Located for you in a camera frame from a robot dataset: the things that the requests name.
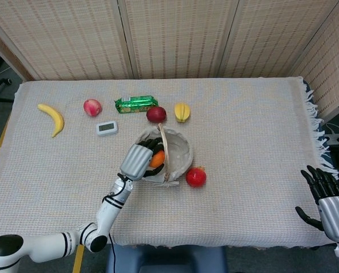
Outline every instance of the woven room divider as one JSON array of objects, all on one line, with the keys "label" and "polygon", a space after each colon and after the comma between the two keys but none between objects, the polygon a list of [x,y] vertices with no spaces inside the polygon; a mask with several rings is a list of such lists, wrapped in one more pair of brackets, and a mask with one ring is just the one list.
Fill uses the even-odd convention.
[{"label": "woven room divider", "polygon": [[330,117],[339,66],[307,60],[338,39],[332,10],[339,0],[6,0],[0,54],[25,80],[301,75]]}]

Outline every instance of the white robotic arm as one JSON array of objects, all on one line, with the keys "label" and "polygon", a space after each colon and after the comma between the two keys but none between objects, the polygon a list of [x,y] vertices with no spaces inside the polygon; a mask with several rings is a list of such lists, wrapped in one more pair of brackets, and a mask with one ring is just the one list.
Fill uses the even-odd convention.
[{"label": "white robotic arm", "polygon": [[40,263],[71,255],[79,244],[94,253],[101,251],[108,242],[111,226],[133,189],[133,181],[143,177],[151,161],[152,146],[135,144],[131,147],[120,167],[119,179],[102,199],[96,214],[97,224],[87,223],[76,230],[47,236],[0,236],[0,273],[18,272],[20,259],[26,255]]}]

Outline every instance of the woven basket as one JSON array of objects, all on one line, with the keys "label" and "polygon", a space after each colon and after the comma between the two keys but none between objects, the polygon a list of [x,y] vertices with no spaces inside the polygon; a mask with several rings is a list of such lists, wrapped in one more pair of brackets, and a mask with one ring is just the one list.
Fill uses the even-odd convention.
[{"label": "woven basket", "polygon": [[159,183],[160,185],[177,185],[173,183],[184,174],[191,166],[193,150],[187,138],[180,132],[164,127],[162,123],[158,126],[145,129],[138,137],[136,143],[162,137],[164,146],[164,168],[155,176],[144,177],[143,180]]}]

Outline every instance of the green snack package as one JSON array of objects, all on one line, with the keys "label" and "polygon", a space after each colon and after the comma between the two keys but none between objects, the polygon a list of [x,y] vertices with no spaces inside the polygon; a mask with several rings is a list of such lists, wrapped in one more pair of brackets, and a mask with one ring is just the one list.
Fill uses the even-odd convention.
[{"label": "green snack package", "polygon": [[115,101],[115,108],[121,114],[146,112],[153,106],[158,106],[153,96],[126,97]]}]

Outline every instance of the floor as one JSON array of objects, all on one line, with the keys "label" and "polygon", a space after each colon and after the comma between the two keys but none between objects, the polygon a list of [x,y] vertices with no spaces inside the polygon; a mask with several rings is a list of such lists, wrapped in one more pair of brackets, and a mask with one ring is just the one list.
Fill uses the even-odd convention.
[{"label": "floor", "polygon": [[[4,64],[0,68],[0,71],[7,67],[8,66]],[[18,90],[21,80],[12,69],[3,72],[0,75],[0,78],[1,77],[11,78],[13,84],[0,87],[0,97],[14,98],[14,93]],[[0,134],[10,111],[11,104],[0,104]],[[110,251],[109,246],[106,246],[102,252],[97,254],[85,251],[81,272],[105,272],[108,251]],[[19,272],[72,272],[74,260],[75,255],[71,255],[63,259],[36,264],[33,263],[30,258],[25,257],[21,261]],[[266,250],[257,250],[251,247],[232,247],[227,248],[227,260],[229,273],[337,272],[336,259],[332,246],[323,246],[317,250],[301,249],[299,247],[292,249],[273,247]]]}]

